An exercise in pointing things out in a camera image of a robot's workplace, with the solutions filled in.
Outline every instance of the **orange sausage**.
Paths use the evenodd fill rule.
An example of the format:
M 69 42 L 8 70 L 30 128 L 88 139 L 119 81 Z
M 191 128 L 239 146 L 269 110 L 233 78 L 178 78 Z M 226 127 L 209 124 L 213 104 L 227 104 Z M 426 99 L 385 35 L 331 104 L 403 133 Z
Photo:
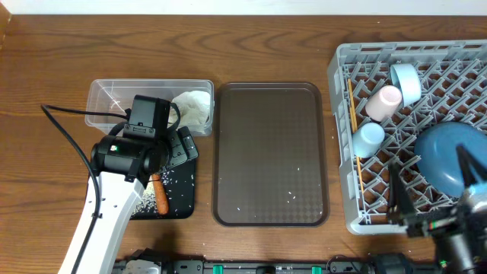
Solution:
M 155 204 L 158 207 L 159 215 L 166 215 L 169 212 L 169 202 L 161 182 L 161 175 L 152 174 L 151 180 L 154 184 Z

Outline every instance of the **wooden table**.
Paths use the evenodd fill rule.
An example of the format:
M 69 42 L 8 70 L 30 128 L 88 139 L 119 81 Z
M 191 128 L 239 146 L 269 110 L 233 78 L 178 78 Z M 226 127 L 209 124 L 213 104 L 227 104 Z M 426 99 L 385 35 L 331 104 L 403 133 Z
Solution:
M 345 228 L 326 68 L 341 43 L 482 39 L 487 18 L 20 16 L 0 51 L 0 269 L 57 272 L 84 204 L 87 174 L 40 103 L 84 109 L 98 78 L 309 81 L 323 95 L 331 213 L 318 228 L 225 228 L 213 219 L 213 137 L 197 138 L 196 208 L 186 220 L 131 221 L 118 257 L 146 247 L 174 258 L 328 260 L 403 252 L 430 260 L 429 239 L 355 236 Z M 57 113 L 85 153 L 102 132 Z

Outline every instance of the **pink cup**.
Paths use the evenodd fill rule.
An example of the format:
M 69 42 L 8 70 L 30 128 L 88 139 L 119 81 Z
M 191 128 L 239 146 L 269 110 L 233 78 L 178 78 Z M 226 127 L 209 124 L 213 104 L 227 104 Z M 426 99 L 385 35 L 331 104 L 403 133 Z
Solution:
M 368 99 L 365 105 L 365 112 L 370 118 L 381 122 L 387 117 L 391 117 L 401 104 L 403 95 L 399 88 L 392 85 L 382 87 L 376 94 Z

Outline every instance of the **brown tray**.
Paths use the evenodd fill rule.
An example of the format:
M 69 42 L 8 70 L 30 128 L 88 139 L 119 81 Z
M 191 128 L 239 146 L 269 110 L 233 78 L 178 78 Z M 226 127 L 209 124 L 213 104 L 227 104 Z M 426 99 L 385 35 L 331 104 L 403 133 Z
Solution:
M 324 223 L 329 200 L 318 89 L 230 83 L 216 103 L 215 219 L 227 226 Z

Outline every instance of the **white cloth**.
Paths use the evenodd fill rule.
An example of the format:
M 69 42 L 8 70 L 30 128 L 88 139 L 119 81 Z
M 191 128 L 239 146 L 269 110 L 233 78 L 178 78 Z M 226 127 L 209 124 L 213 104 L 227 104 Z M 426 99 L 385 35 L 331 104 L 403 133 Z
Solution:
M 181 126 L 202 125 L 210 114 L 210 94 L 204 91 L 186 91 L 176 96 L 173 101 L 181 112 Z M 170 125 L 177 121 L 176 111 L 171 107 Z

